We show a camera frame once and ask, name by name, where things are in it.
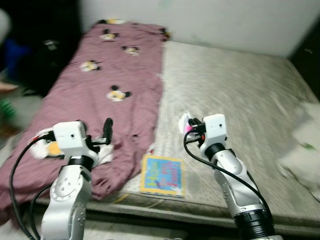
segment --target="gray mattress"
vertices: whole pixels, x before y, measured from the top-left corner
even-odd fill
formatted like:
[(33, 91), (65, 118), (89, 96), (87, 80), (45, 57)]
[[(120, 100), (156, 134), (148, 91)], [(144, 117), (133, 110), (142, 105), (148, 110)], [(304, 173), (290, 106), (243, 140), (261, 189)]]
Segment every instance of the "gray mattress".
[[(276, 166), (292, 139), (297, 107), (303, 101), (318, 102), (290, 62), (169, 41), (162, 79), (155, 154), (184, 160), (185, 198), (140, 194), (138, 175), (88, 208), (234, 228), (212, 170), (186, 154), (178, 130), (184, 112), (200, 119), (221, 113), (226, 116), (227, 146), (253, 175), (277, 232), (320, 237), (319, 202), (295, 179), (281, 176)], [(199, 153), (196, 146), (190, 149)]]

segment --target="pink object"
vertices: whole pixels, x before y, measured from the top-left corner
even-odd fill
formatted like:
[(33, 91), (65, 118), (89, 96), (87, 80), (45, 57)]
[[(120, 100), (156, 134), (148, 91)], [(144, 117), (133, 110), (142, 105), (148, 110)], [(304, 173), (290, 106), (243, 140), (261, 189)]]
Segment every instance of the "pink object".
[[(35, 133), (59, 122), (83, 120), (88, 126), (87, 133), (95, 138), (102, 136), (106, 118), (113, 119), (113, 160), (92, 170), (94, 199), (100, 200), (119, 190), (140, 172), (142, 156), (154, 142), (162, 96), (158, 76), (162, 71), (165, 37), (161, 28), (131, 22), (96, 24), (83, 36), (77, 53), (44, 99), (11, 157), (0, 168), (0, 223), (10, 217), (9, 175), (17, 157)], [(119, 33), (119, 37), (103, 41), (100, 35), (105, 29)], [(139, 55), (128, 54), (123, 46), (138, 47)], [(99, 69), (83, 72), (80, 66), (91, 60), (97, 62)], [(111, 101), (106, 95), (112, 86), (130, 95), (122, 101)], [(30, 201), (57, 178), (65, 164), (59, 159), (34, 159), (27, 152), (14, 175), (18, 202)]]
[(186, 126), (185, 126), (185, 129), (184, 129), (184, 132), (187, 133), (187, 132), (189, 132), (190, 130), (192, 130), (192, 126), (186, 125)]

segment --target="white wall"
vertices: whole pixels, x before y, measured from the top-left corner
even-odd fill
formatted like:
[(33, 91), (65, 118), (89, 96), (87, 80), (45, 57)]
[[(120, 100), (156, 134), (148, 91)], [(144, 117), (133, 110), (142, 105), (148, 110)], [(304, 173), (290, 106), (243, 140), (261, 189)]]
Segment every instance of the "white wall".
[(168, 27), (173, 40), (287, 57), (320, 0), (81, 0), (83, 29), (116, 17)]

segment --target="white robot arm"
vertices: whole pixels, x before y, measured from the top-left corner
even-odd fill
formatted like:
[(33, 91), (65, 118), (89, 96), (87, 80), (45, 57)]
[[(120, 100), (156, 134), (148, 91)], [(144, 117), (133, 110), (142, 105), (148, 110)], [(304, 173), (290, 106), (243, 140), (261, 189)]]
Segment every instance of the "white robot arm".
[[(187, 140), (186, 144), (198, 142), (200, 153), (208, 158), (212, 167), (220, 167), (232, 175), (245, 181), (254, 190), (258, 188), (247, 171), (245, 164), (236, 157), (232, 149), (226, 149), (227, 128), (223, 114), (206, 116), (203, 122), (197, 118), (190, 119), (189, 124), (195, 137)], [(243, 240), (282, 240), (275, 234), (271, 212), (267, 203), (243, 183), (220, 170), (214, 170), (214, 178), (222, 189), (223, 197), (231, 216), (239, 229)]]
[(53, 127), (55, 140), (67, 165), (60, 169), (50, 189), (50, 203), (41, 223), (41, 240), (82, 240), (86, 206), (91, 198), (91, 170), (97, 166), (99, 147), (110, 144), (112, 120), (104, 124), (104, 138), (91, 141), (81, 121)]

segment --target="colorful card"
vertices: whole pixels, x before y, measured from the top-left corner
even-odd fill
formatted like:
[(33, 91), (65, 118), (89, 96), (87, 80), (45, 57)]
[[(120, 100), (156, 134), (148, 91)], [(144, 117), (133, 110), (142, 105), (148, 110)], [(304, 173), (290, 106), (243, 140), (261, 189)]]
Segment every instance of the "colorful card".
[(140, 191), (144, 194), (185, 196), (185, 175), (180, 159), (146, 155), (142, 160)]

